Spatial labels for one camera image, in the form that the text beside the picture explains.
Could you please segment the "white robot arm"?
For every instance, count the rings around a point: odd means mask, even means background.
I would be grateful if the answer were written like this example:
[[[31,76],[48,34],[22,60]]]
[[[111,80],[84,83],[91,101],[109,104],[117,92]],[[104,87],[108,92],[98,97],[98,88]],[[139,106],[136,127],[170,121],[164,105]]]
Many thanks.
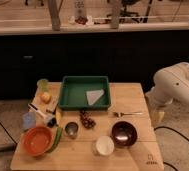
[[[163,120],[163,108],[174,99],[189,106],[189,63],[180,62],[158,70],[154,86],[145,93],[151,124],[156,127]]]

